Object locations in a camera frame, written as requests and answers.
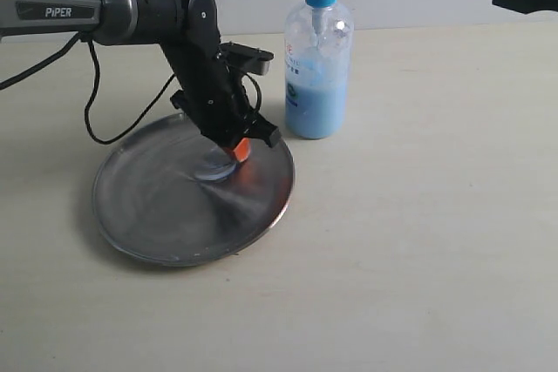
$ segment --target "round metal tray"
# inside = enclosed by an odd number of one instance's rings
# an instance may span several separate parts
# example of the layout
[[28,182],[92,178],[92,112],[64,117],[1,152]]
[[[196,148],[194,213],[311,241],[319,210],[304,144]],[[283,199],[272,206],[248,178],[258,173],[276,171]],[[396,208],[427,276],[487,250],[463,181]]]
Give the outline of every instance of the round metal tray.
[[295,181],[283,141],[273,149],[251,143],[250,158],[227,170],[221,151],[183,114],[136,131],[95,179],[101,233],[121,252],[165,266],[236,254],[282,217]]

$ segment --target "orange object in corner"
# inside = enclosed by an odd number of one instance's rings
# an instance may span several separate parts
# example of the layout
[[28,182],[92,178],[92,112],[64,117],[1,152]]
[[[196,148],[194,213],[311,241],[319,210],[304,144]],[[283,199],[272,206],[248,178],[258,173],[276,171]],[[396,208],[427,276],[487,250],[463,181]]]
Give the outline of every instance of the orange object in corner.
[[248,157],[250,157],[250,152],[252,151],[252,145],[249,139],[242,139],[240,143],[233,149],[225,149],[225,152],[239,163],[244,163]]

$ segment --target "soap bottle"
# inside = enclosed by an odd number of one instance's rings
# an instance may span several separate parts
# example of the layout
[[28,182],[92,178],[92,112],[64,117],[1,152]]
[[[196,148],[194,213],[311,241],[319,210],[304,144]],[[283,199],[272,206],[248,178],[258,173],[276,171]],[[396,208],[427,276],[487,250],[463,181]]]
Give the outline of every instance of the soap bottle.
[[285,119],[306,139],[323,139],[344,122],[354,21],[337,0],[305,0],[285,24]]

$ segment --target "table surface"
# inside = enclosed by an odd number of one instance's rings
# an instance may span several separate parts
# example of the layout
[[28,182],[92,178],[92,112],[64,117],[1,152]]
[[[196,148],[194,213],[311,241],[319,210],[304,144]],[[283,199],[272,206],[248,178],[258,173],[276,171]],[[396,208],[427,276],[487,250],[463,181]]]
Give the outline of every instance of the table surface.
[[[282,37],[262,113],[283,124]],[[0,78],[57,44],[2,44]],[[281,222],[191,269],[99,236],[80,45],[0,95],[0,370],[518,371],[558,366],[558,24],[358,32],[341,132],[284,131]],[[99,49],[110,137],[169,75],[156,48]],[[146,123],[174,109],[156,106]]]

